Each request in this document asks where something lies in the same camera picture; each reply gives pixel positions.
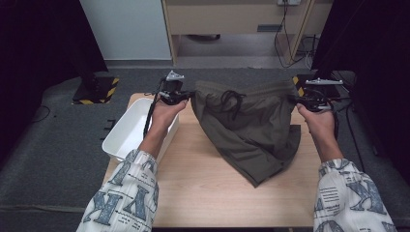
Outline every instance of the patterned sleeve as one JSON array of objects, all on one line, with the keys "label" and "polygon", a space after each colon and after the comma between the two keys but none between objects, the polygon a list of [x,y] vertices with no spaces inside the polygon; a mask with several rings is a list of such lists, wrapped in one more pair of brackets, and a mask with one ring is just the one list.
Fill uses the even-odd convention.
[{"label": "patterned sleeve", "polygon": [[322,163],[314,231],[396,231],[376,185],[347,159]]},{"label": "patterned sleeve", "polygon": [[85,209],[77,231],[151,231],[158,206],[157,163],[133,150]]}]

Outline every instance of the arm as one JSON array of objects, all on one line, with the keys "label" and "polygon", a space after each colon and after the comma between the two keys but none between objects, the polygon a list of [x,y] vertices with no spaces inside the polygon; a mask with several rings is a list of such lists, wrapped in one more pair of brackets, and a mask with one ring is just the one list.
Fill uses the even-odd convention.
[{"label": "arm", "polygon": [[90,200],[77,231],[151,231],[159,196],[156,157],[168,127],[186,105],[156,104],[147,135]]},{"label": "arm", "polygon": [[334,136],[335,119],[329,110],[313,113],[302,104],[297,104],[299,113],[306,119],[307,126],[319,158],[322,162],[343,159],[343,153],[338,148]]},{"label": "arm", "polygon": [[395,226],[370,177],[345,159],[334,136],[331,111],[298,110],[322,161],[314,207],[314,231],[395,231]]}]

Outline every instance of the power outlet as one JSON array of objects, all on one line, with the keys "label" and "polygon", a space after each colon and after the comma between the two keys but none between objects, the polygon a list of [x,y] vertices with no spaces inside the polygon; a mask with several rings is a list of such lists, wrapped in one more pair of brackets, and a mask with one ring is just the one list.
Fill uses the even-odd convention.
[{"label": "power outlet", "polygon": [[298,6],[301,5],[301,0],[278,0],[279,6],[284,6],[285,3],[287,6]]}]

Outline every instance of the dark green cloth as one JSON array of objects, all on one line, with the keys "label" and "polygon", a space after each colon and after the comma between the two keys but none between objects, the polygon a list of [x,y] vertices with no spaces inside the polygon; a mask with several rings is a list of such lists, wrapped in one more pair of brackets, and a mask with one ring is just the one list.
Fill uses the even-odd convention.
[{"label": "dark green cloth", "polygon": [[197,81],[192,109],[223,158],[254,187],[284,170],[301,139],[300,125],[290,125],[297,96],[291,79],[248,89]]}]

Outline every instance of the white container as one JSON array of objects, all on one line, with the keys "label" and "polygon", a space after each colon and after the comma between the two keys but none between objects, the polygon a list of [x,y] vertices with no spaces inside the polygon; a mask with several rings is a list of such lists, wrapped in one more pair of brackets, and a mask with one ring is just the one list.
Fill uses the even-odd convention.
[{"label": "white container", "polygon": [[[150,99],[139,99],[135,101],[109,132],[102,143],[102,149],[112,158],[116,158],[119,161],[124,160],[132,149],[138,148],[143,139],[148,110],[152,102],[153,100]],[[160,163],[178,126],[179,115],[174,118],[174,121],[168,128],[168,135],[162,143],[160,153],[157,157],[157,163]]]}]

